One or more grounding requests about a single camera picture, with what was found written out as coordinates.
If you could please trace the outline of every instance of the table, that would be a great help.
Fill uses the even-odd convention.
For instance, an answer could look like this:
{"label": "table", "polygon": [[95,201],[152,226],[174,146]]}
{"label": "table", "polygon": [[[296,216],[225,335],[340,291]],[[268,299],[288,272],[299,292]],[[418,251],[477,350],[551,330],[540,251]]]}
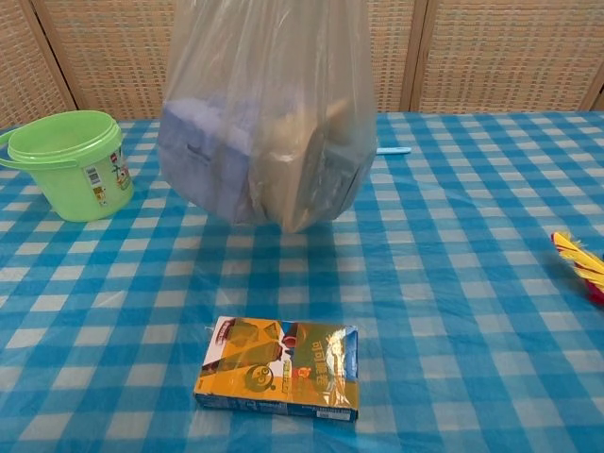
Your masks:
{"label": "table", "polygon": [[[228,226],[122,123],[131,203],[63,223],[0,170],[0,451],[601,451],[604,312],[549,233],[604,250],[604,115],[388,114],[353,209]],[[198,410],[220,314],[360,329],[356,425]]]}

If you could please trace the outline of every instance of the plastic bag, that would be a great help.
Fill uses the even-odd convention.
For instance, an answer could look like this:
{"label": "plastic bag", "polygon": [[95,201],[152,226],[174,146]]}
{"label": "plastic bag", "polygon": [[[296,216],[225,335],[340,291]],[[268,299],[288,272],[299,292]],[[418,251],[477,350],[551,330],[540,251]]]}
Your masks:
{"label": "plastic bag", "polygon": [[294,232],[348,209],[375,154],[365,2],[178,2],[159,162],[181,196]]}

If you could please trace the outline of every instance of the bucket handle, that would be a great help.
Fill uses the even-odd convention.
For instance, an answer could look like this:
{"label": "bucket handle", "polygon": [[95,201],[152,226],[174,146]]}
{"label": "bucket handle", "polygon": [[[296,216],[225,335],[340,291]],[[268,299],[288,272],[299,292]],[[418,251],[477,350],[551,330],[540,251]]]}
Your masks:
{"label": "bucket handle", "polygon": [[[10,130],[0,135],[0,148],[8,144],[10,136],[14,134],[19,128]],[[45,163],[34,163],[34,162],[18,162],[17,160],[7,160],[0,158],[0,165],[4,165],[8,168],[14,168],[17,170],[60,170],[64,168],[73,168],[77,166],[75,160],[59,160],[57,162],[45,162]]]}

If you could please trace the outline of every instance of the green plastic bucket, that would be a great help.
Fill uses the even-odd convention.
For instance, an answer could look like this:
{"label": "green plastic bucket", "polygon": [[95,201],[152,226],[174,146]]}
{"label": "green plastic bucket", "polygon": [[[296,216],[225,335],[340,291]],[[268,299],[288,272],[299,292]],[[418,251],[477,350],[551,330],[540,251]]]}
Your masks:
{"label": "green plastic bucket", "polygon": [[10,160],[24,170],[57,214],[89,222],[113,214],[132,197],[122,154],[122,130],[106,113],[78,110],[48,116],[0,136]]}

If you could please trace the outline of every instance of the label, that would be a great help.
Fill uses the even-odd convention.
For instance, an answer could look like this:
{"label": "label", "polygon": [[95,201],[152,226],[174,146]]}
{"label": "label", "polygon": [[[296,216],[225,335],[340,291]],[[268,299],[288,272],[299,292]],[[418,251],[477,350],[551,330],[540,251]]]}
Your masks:
{"label": "label", "polygon": [[91,183],[92,192],[94,193],[96,201],[98,201],[99,205],[106,206],[107,195],[105,194],[105,187],[103,186],[103,181],[101,180],[101,176],[98,174],[96,167],[94,165],[86,167],[84,173]]}
{"label": "label", "polygon": [[323,411],[317,410],[317,418],[329,418],[331,420],[350,421],[350,411]]}
{"label": "label", "polygon": [[111,153],[110,159],[113,166],[111,171],[115,174],[117,185],[125,191],[130,185],[130,172],[128,171],[126,159],[124,159],[124,155],[122,154],[122,148],[120,147],[116,152]]}

